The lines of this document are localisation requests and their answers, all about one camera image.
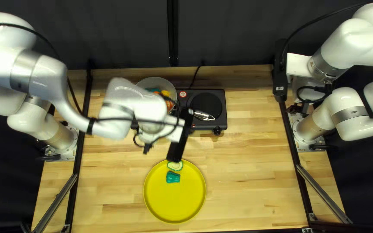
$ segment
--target metal base plate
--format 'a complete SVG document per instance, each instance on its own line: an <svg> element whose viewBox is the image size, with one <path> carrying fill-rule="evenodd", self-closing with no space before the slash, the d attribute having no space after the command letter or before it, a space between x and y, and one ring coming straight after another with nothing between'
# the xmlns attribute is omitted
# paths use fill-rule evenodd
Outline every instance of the metal base plate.
<svg viewBox="0 0 373 233"><path fill-rule="evenodd" d="M80 130L79 128L76 128L72 124L68 124L66 128L73 132L74 143L64 151L56 151L54 148L48 147L45 151L45 156L53 156L53 155L59 154L60 159L53 160L53 161L48 160L47 162L74 161L74 157L76 156L76 150L77 150L77 139L78 139Z"/></svg>
<svg viewBox="0 0 373 233"><path fill-rule="evenodd" d="M296 114L288 113L287 115L289 117L289 121L290 121L290 124L292 125L292 128L293 128L293 126L297 125L298 123L300 123L304 119L302 114L300 114L300 113L296 113ZM294 142L296 144L297 151L299 153L301 153L301 152L325 151L325 150L310 150L309 149L309 144L308 144L308 143L311 143L311 144L314 144L314 145L326 145L325 142L324 142L324 137L323 136L318 137L317 139L315 139L312 142L304 142L304 141L298 140L294 135L293 135L293 139L294 139Z"/></svg>

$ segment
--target black cable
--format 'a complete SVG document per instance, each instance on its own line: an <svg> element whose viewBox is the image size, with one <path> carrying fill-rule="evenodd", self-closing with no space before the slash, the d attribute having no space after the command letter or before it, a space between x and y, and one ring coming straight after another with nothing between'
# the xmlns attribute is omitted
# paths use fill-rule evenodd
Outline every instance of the black cable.
<svg viewBox="0 0 373 233"><path fill-rule="evenodd" d="M71 87L71 82L70 82L70 79L68 78L68 76L67 76L67 84L68 84L68 87L70 89L70 93L71 93L71 97L73 98L73 102L76 105L77 111L80 113L80 115L83 115L83 112L80 109L79 103L77 102L76 95L74 94L74 90Z"/></svg>
<svg viewBox="0 0 373 233"><path fill-rule="evenodd" d="M199 70L200 68L201 68L201 66L198 66L198 67L196 68L195 73L194 73L194 77L192 78L192 82L191 82L191 84L189 85L189 88L188 88L188 89L190 89L190 88L192 87L192 85L194 84L196 74L198 73L198 70Z"/></svg>
<svg viewBox="0 0 373 233"><path fill-rule="evenodd" d="M318 98L318 99L315 99L315 100L311 100L311 99L302 99L302 97L300 97L300 91L303 90L303 89L312 89L314 91L317 91L317 92L321 92L321 93L324 93L324 96L322 96L321 98ZM313 104L313 103L317 103L319 101L322 101L324 100L326 97L328 97L330 94L332 94L332 84L330 83L327 83L325 84L325 87L312 87L312 86L303 86L303 87L299 87L296 91L296 95L297 95L297 98L304 102L304 103L309 103L309 104Z"/></svg>
<svg viewBox="0 0 373 233"><path fill-rule="evenodd" d="M306 28L307 26L311 25L311 24L314 24L322 19L325 19L325 18L328 18L332 15L335 15L335 14L338 14L338 13L341 13L343 11L347 11L347 10L350 10L350 9L353 9L353 8L357 8L357 7L362 7L366 4L369 4L369 3L373 3L373 1L368 1L366 3L358 3L358 4L355 4L355 5L352 5L350 7L346 7L346 8L343 8L343 9L340 9L340 10L337 10L337 11L334 11L334 12L331 12L331 13L328 13L328 14L324 14L320 17L317 17L316 19L314 20L310 20L309 22L303 24L301 27L299 27L298 29L296 29L295 31L293 31L292 34L289 35L289 37L286 39L286 41L284 42L284 45L283 45L283 50L281 52L281 57L280 57L280 66L281 66L281 70L284 70L284 53L286 51L286 48L290 42L290 39L295 36L299 31L301 31L302 29Z"/></svg>
<svg viewBox="0 0 373 233"><path fill-rule="evenodd" d="M40 33L36 32L36 31L34 31L33 29L29 29L28 27L24 27L24 26L17 25L17 24L9 24L9 23L0 23L0 26L15 27L15 28L18 28L18 29L22 29L22 30L28 31L28 32L30 32L30 33L38 36L41 40L44 40L44 42L47 45L49 45L49 47L51 48L51 50L54 52L55 58L58 59L59 61L62 61L61 58L60 58L60 55L57 53L57 50L49 42L49 40L47 40L43 35L41 35ZM80 109L79 103L77 102L76 96L74 94L73 87L71 86L70 79L68 77L67 77L67 83L68 83L68 87L70 89L70 93L71 93L71 96L73 98L74 104L76 105L76 108L79 111L79 113L82 114L82 111Z"/></svg>
<svg viewBox="0 0 373 233"><path fill-rule="evenodd" d="M136 132L136 134L133 136L133 143L134 143L135 145L139 146L139 147L145 147L145 146L139 145L139 144L136 142L136 136L137 136L137 135L140 135L140 133L139 133L139 132Z"/></svg>
<svg viewBox="0 0 373 233"><path fill-rule="evenodd" d="M125 117L111 117L111 118L101 118L96 119L96 121L132 121L133 118L125 118ZM177 124L167 123L164 121L152 121L152 120L146 120L146 119L136 119L138 122L147 122L147 123L156 123L156 124L164 124L164 125L173 125L178 126Z"/></svg>

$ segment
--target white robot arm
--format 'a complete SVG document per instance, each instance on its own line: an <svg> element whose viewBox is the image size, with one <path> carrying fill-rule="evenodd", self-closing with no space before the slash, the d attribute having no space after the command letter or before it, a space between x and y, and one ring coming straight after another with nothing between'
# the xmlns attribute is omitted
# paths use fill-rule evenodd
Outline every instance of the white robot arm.
<svg viewBox="0 0 373 233"><path fill-rule="evenodd" d="M286 73L295 102L300 102L296 93L300 87L323 87L354 65L373 66L373 3L339 25L313 56L287 54ZM312 89L302 89L299 94L311 100L323 96Z"/></svg>
<svg viewBox="0 0 373 233"><path fill-rule="evenodd" d="M6 13L0 13L0 23L33 29L23 19ZM125 138L130 120L136 117L139 136L145 144L162 136L173 142L179 141L184 120L167 114L167 105L161 96L123 78L114 78L109 83L100 120L93 121L80 115L67 97L65 64L32 51L35 39L28 31L0 26L0 114L9 116L10 127L44 140L59 150L70 149L75 145L75 137L47 114L51 102L76 128L101 137ZM104 118L126 120L101 121Z"/></svg>
<svg viewBox="0 0 373 233"><path fill-rule="evenodd" d="M288 53L286 73L293 82L295 102L301 101L298 96L304 100L321 98L323 93L301 87L331 84L354 65L373 66L373 3L342 23L313 56ZM373 112L373 82L366 85L364 93ZM349 87L335 89L312 114L299 121L293 125L299 143L315 144L319 136L334 128L347 141L373 136L373 118L358 93Z"/></svg>

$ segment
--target clear bowl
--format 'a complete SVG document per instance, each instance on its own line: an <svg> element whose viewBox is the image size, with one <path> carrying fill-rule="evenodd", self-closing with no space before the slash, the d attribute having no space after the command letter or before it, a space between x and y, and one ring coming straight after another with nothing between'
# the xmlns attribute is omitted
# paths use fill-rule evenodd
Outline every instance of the clear bowl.
<svg viewBox="0 0 373 233"><path fill-rule="evenodd" d="M177 90L172 85L171 82L162 78L162 77L147 77L142 79L136 84L137 87L142 87L143 89L159 89L161 91L166 90L169 92L169 98L174 102L177 101Z"/></svg>

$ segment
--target yellow plate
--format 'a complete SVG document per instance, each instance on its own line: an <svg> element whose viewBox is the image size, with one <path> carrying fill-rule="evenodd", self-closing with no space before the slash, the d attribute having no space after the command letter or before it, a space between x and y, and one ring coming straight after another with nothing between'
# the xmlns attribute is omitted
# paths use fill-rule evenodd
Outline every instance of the yellow plate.
<svg viewBox="0 0 373 233"><path fill-rule="evenodd" d="M167 160L150 170L143 185L143 198L149 211L159 220L180 224L192 219L205 201L206 186L200 170L192 163L182 160L184 167L179 172L179 183L166 182Z"/></svg>

